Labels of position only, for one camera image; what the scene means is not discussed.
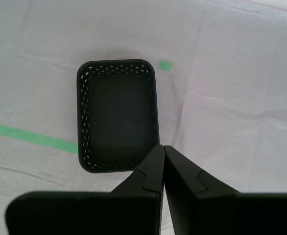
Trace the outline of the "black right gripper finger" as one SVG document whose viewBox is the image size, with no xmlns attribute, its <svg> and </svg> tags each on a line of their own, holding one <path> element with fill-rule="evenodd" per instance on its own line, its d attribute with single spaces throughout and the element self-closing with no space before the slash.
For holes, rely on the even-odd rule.
<svg viewBox="0 0 287 235">
<path fill-rule="evenodd" d="M 158 235 L 164 147 L 155 146 L 111 192 L 35 191 L 5 212 L 11 235 Z"/>
<path fill-rule="evenodd" d="M 165 189 L 177 235 L 287 235 L 287 193 L 244 193 L 165 146 Z"/>
</svg>

